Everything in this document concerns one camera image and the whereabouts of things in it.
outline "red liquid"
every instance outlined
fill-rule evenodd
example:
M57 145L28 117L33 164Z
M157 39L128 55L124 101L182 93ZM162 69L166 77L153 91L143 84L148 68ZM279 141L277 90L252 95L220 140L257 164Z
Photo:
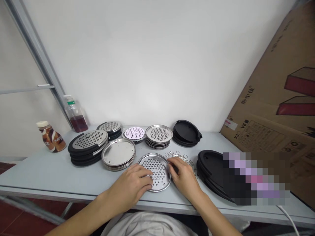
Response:
M71 117L70 122L77 133L86 131L88 129L83 115Z

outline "floor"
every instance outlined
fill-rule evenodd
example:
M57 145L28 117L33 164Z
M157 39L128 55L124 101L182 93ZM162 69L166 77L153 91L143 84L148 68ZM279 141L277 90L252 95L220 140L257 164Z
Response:
M7 171L14 165L15 164L0 162L0 174ZM43 209L59 216L68 205L68 202L31 198L29 198L29 200L33 201ZM65 219L72 217L85 206L86 205L82 203L74 203ZM0 236L42 236L55 227L56 225L50 222L0 201Z

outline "white table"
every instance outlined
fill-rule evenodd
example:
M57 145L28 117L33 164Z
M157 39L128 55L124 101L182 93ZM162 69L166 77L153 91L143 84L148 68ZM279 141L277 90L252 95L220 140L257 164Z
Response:
M89 127L89 130L93 129L96 129L96 126ZM64 139L69 144L77 135L79 134L70 131L64 135ZM180 151L196 163L198 153L205 149L220 153L240 151L220 133L203 132L202 135L201 141L191 148L179 146L173 140L164 150L153 150L145 142L137 144L134 163L151 152L164 155L169 151ZM118 172L107 170L102 161L88 167L75 167L70 162L67 149L60 153L50 153L46 147L43 147L39 152L0 175L0 194L88 203L108 189L122 172L123 170ZM198 182L202 190L229 219L237 217L247 221L290 225L286 216L276 206L237 206L214 194L200 179ZM291 205L284 208L297 226L315 228L315 212L294 195L291 194ZM173 182L162 192L146 192L134 209L198 214Z

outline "white bottle cap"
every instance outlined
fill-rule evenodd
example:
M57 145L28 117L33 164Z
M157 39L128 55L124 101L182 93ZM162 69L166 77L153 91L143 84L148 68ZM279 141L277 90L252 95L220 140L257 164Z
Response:
M42 127L48 126L49 123L48 123L48 121L39 121L36 123L36 125L38 128L42 128Z

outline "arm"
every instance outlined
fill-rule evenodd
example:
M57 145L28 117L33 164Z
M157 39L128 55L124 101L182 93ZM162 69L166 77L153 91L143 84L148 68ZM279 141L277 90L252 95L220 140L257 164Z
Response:
M46 236L88 236L111 218L128 211L151 188L150 170L132 165L105 192Z
M199 212L214 236L241 236L222 215L210 198L201 190L193 169L179 157L169 158L169 168L175 185ZM178 174L172 165L178 168Z

